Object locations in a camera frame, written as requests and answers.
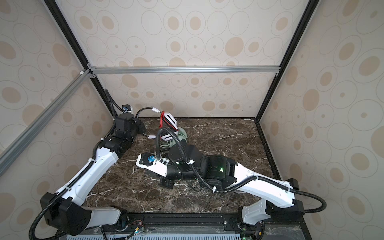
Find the white black headphones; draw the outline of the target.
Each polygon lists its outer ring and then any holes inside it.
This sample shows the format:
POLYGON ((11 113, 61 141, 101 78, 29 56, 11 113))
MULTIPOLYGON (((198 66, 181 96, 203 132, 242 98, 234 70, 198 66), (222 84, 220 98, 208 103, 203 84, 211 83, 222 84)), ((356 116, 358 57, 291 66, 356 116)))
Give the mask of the white black headphones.
MULTIPOLYGON (((171 115, 171 113, 164 112, 164 111, 161 112, 160 110, 153 108, 153 107, 145 107, 145 108, 138 110, 135 117, 138 119, 139 114, 144 110, 151 110, 155 113, 160 113, 161 115, 160 115, 159 128, 168 127, 175 133, 175 135, 179 134, 178 122, 171 115)), ((148 137, 149 139, 155 139, 155 135, 147 135, 146 133, 143 133, 142 135, 145 137, 148 137)), ((172 137, 170 134, 166 134, 166 135, 161 136, 161 140, 163 140, 163 141, 170 141, 171 139, 172 139, 172 137)))

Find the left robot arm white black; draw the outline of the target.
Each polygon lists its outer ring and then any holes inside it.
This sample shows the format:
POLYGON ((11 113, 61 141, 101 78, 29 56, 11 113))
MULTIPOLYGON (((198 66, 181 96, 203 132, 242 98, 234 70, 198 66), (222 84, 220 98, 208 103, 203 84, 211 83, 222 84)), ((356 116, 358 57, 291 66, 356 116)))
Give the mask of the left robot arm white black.
POLYGON ((99 225, 115 225, 121 221, 122 211, 108 207, 91 210, 84 208, 89 192, 104 173, 132 147, 137 135, 145 131, 145 125, 134 114, 130 105, 118 106, 108 90, 105 90, 113 112, 113 125, 95 145, 88 163, 54 194, 46 193, 40 199, 41 212, 29 230, 29 239, 36 240, 36 229, 41 220, 58 230, 51 237, 76 236, 86 229, 99 225))

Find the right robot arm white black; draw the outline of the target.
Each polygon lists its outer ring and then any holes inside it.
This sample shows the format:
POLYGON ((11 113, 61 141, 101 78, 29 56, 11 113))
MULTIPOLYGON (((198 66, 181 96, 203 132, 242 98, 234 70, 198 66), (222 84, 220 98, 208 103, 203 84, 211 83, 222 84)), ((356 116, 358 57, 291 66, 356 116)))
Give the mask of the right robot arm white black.
POLYGON ((275 180, 225 156, 204 155, 169 129, 157 132, 155 148, 153 154, 143 158, 143 163, 162 176, 168 188, 174 180, 197 180, 202 188, 214 194, 241 191, 259 197, 258 202, 240 208, 240 220, 244 224, 255 225, 266 219, 296 220, 327 207, 323 198, 300 191, 296 179, 275 180))

